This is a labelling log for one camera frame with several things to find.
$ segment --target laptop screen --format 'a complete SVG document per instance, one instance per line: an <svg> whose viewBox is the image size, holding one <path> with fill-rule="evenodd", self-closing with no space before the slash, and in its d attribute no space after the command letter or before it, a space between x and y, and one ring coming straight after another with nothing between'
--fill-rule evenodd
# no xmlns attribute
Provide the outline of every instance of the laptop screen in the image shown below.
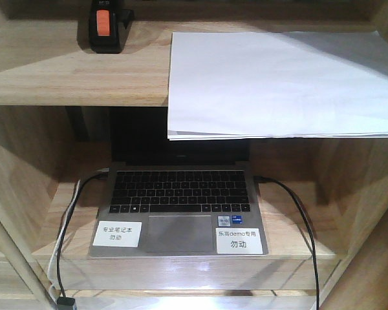
<svg viewBox="0 0 388 310"><path fill-rule="evenodd" d="M247 161L249 140L169 141L167 107L111 107L113 161L128 165L232 165Z"/></svg>

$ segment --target intel sticker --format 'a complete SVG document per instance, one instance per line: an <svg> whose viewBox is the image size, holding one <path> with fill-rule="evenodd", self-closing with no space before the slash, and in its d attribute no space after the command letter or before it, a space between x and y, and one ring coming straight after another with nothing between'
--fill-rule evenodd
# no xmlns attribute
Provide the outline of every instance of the intel sticker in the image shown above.
<svg viewBox="0 0 388 310"><path fill-rule="evenodd" d="M241 215L233 215L232 221L233 224L243 224L243 219L241 218Z"/></svg>
<svg viewBox="0 0 388 310"><path fill-rule="evenodd" d="M230 217L229 216L219 216L219 226L231 226Z"/></svg>

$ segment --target black keyboard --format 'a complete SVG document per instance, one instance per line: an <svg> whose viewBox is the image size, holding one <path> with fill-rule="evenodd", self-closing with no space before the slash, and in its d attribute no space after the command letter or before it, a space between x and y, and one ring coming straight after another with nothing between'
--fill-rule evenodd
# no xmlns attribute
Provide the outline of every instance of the black keyboard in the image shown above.
<svg viewBox="0 0 388 310"><path fill-rule="evenodd" d="M244 172L118 171L110 213L249 212Z"/></svg>

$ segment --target white label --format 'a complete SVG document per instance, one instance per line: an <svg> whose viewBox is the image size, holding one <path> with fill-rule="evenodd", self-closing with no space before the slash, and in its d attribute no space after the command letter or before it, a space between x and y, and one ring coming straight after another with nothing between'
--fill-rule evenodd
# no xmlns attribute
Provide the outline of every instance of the white label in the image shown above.
<svg viewBox="0 0 388 310"><path fill-rule="evenodd" d="M93 245L100 247L138 247L142 223L100 221Z"/></svg>
<svg viewBox="0 0 388 310"><path fill-rule="evenodd" d="M218 254L263 254L258 228L216 228Z"/></svg>
<svg viewBox="0 0 388 310"><path fill-rule="evenodd" d="M219 216L219 226L231 226L229 216Z"/></svg>

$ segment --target white paper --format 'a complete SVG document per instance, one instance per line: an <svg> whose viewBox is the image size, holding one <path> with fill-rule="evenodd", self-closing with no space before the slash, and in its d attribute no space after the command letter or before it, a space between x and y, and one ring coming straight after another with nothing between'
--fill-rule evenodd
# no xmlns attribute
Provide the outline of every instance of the white paper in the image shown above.
<svg viewBox="0 0 388 310"><path fill-rule="evenodd" d="M93 245L100 247L138 247L142 223L100 221Z"/></svg>
<svg viewBox="0 0 388 310"><path fill-rule="evenodd" d="M168 138L388 137L378 33L174 33Z"/></svg>
<svg viewBox="0 0 388 310"><path fill-rule="evenodd" d="M263 254L258 228L216 228L217 254Z"/></svg>

